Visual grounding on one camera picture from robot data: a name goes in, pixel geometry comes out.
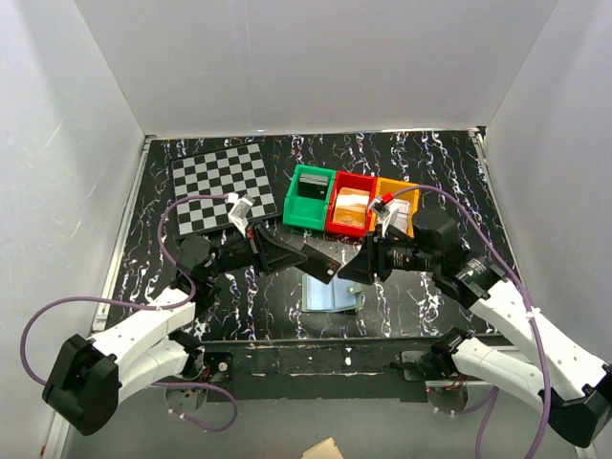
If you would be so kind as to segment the black VIP credit card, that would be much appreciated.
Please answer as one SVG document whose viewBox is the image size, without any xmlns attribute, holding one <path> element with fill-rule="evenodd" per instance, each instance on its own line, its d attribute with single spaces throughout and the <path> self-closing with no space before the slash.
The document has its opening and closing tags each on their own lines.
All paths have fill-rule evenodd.
<svg viewBox="0 0 612 459">
<path fill-rule="evenodd" d="M 323 284 L 329 284 L 341 268 L 341 263 L 331 256 L 304 244 L 300 250 L 307 259 L 297 267 Z"/>
</svg>

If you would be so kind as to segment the mint green card holder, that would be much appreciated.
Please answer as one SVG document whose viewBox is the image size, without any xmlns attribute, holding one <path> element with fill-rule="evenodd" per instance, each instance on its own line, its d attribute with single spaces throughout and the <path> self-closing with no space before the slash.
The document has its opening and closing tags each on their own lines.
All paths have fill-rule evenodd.
<svg viewBox="0 0 612 459">
<path fill-rule="evenodd" d="M 344 313 L 362 308 L 363 286 L 334 277 L 328 284 L 302 276 L 301 311 L 304 313 Z"/>
</svg>

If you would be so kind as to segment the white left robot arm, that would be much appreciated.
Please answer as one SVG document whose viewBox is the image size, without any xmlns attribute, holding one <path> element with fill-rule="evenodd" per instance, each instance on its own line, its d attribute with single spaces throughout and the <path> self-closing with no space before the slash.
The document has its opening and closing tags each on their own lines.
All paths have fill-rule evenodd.
<svg viewBox="0 0 612 459">
<path fill-rule="evenodd" d="M 123 401 L 150 384 L 166 378 L 202 382 L 205 347 L 184 328 L 214 303 L 218 276 L 248 267 L 273 274 L 306 260 L 305 253 L 259 223 L 223 246 L 202 235 L 186 237 L 177 253 L 176 276 L 151 310 L 62 344 L 43 389 L 44 402 L 89 436 L 108 423 Z"/>
</svg>

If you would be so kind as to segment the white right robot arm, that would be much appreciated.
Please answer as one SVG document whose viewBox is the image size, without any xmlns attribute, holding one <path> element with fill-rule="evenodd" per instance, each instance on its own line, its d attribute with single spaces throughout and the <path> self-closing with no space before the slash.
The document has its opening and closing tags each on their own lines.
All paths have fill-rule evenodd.
<svg viewBox="0 0 612 459">
<path fill-rule="evenodd" d="M 395 271 L 430 273 L 434 285 L 513 344 L 522 359 L 451 328 L 408 371 L 487 382 L 540 412 L 563 440 L 587 448 L 611 420 L 611 366 L 584 350 L 535 307 L 490 258 L 465 248 L 441 210 L 420 210 L 407 236 L 379 226 L 339 277 L 371 285 Z"/>
</svg>

